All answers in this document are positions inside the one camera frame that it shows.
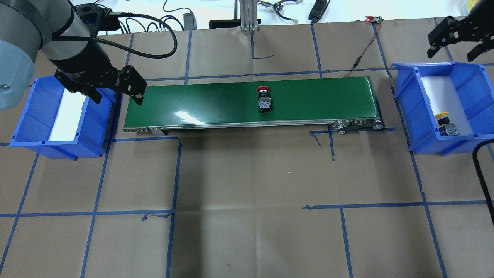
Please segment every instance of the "green conveyor belt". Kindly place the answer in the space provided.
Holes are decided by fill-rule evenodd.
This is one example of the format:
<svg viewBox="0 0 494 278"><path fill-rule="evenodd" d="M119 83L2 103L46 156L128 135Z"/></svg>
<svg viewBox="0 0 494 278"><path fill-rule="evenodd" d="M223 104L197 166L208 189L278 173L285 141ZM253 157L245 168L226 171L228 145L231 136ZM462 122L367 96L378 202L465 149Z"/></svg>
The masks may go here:
<svg viewBox="0 0 494 278"><path fill-rule="evenodd" d="M268 86L273 108L259 113ZM369 77L150 86L142 106L129 101L124 130L252 127L379 118Z"/></svg>

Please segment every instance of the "blue plastic box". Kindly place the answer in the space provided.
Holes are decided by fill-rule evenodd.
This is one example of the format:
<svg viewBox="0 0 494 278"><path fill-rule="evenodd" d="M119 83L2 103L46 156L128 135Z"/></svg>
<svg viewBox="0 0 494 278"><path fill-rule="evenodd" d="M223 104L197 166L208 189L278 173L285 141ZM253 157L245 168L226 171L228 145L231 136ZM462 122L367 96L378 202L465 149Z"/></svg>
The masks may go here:
<svg viewBox="0 0 494 278"><path fill-rule="evenodd" d="M103 142L115 92L97 89L102 94L99 104L86 97L74 140L49 141L64 89L53 76L33 82L10 141L11 147L26 147L49 158L70 160L99 157L104 153Z"/></svg>
<svg viewBox="0 0 494 278"><path fill-rule="evenodd" d="M494 139L494 88L482 65L446 62L403 64L398 68L397 92L415 153L472 152L475 146ZM441 136L423 77L449 76L461 102L472 134Z"/></svg>

